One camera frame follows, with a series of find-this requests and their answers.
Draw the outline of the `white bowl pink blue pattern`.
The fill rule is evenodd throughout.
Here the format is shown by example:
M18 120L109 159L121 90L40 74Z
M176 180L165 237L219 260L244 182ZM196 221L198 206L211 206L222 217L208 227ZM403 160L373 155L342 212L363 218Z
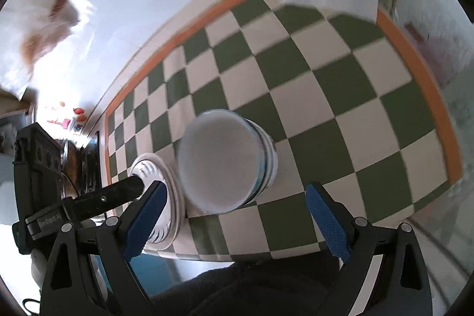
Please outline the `white bowl pink blue pattern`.
M274 183L279 161L273 139L257 123L224 109L197 116L179 141L178 176L198 210L230 213Z

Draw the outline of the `white plate striped rim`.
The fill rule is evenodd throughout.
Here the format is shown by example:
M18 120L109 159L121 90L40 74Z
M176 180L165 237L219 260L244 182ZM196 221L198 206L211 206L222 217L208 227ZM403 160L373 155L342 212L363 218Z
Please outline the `white plate striped rim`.
M132 164L131 177L144 183L140 201L144 206L129 228L133 248L163 251L175 241L185 219L185 199L177 173L160 156L139 155Z

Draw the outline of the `black wok on stove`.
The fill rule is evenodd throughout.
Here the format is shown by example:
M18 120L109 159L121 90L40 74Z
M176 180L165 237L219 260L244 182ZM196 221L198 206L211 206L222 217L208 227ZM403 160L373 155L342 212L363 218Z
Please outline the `black wok on stove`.
M96 131L81 148L69 139L57 143L61 147L62 196L75 198L101 189L100 133Z

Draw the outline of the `green white checkered mat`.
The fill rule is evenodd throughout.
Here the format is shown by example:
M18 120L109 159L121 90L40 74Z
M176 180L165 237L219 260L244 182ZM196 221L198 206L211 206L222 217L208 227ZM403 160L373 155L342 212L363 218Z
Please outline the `green white checkered mat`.
M272 137L274 185L232 213L188 208L173 243L147 254L224 262L321 249L305 188L321 182L354 216L397 225L462 177L446 106L395 23L283 0L224 0L155 51L109 104L108 179L146 152L174 163L185 127L226 108Z

